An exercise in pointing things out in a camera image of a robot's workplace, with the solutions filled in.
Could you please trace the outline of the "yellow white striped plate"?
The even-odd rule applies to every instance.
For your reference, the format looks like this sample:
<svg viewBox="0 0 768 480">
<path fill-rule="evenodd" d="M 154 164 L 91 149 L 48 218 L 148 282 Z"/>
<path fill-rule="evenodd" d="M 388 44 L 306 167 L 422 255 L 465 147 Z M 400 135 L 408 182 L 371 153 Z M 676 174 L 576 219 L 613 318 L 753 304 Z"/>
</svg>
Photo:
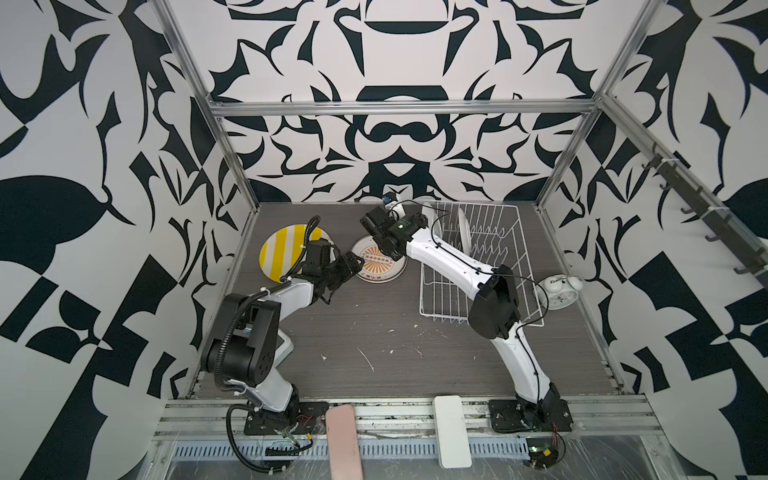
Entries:
<svg viewBox="0 0 768 480">
<path fill-rule="evenodd" d="M 263 243 L 259 266 L 270 280 L 278 282 L 295 264 L 302 251 L 306 228 L 306 224 L 283 227 Z"/>
</svg>

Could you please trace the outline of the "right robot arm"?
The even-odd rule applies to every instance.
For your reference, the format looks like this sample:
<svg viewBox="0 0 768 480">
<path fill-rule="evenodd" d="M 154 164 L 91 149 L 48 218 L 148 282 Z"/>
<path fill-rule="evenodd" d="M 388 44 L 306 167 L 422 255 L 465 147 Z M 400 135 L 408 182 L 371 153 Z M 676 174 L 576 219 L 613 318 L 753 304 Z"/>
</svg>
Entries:
<svg viewBox="0 0 768 480">
<path fill-rule="evenodd" d="M 491 341 L 510 374 L 520 408 L 541 419 L 550 416 L 559 393 L 539 365 L 524 333 L 518 285 L 524 279 L 504 266 L 471 258 L 440 238 L 423 213 L 396 216 L 375 207 L 360 220 L 384 255 L 404 256 L 449 280 L 471 301 L 470 327 Z"/>
</svg>

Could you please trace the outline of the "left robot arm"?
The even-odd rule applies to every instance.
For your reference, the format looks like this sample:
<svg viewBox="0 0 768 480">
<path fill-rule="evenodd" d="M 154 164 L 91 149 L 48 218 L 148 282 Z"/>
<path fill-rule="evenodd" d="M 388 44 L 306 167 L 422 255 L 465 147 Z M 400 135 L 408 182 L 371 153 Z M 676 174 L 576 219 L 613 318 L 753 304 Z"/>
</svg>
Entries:
<svg viewBox="0 0 768 480">
<path fill-rule="evenodd" d="M 363 269 L 365 260 L 342 254 L 326 239 L 302 249 L 296 269 L 283 282 L 259 292 L 227 295 L 212 324 L 200 369 L 213 375 L 223 392 L 243 396 L 263 410 L 283 413 L 297 397 L 296 388 L 276 369 L 282 320 L 333 293 Z"/>
</svg>

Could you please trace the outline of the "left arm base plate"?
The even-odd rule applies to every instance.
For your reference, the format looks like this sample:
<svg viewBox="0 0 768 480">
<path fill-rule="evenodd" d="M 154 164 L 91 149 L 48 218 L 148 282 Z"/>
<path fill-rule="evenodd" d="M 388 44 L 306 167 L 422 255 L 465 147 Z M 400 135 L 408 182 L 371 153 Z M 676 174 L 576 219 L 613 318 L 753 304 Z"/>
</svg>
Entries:
<svg viewBox="0 0 768 480">
<path fill-rule="evenodd" d="M 330 404 L 325 401 L 293 402 L 284 412 L 266 409 L 247 415 L 244 434 L 266 436 L 288 429 L 292 434 L 323 434 L 326 431 L 325 417 Z"/>
</svg>

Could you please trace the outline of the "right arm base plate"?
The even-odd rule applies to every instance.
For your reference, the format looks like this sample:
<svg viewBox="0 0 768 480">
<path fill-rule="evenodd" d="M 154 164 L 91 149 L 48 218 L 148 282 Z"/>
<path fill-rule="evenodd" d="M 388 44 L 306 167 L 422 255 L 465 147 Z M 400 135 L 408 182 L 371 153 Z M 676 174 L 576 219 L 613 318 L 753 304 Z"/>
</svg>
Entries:
<svg viewBox="0 0 768 480">
<path fill-rule="evenodd" d="M 493 399 L 488 410 L 491 428 L 497 433 L 570 432 L 573 426 L 568 403 L 558 396 L 547 396 L 537 404 Z"/>
</svg>

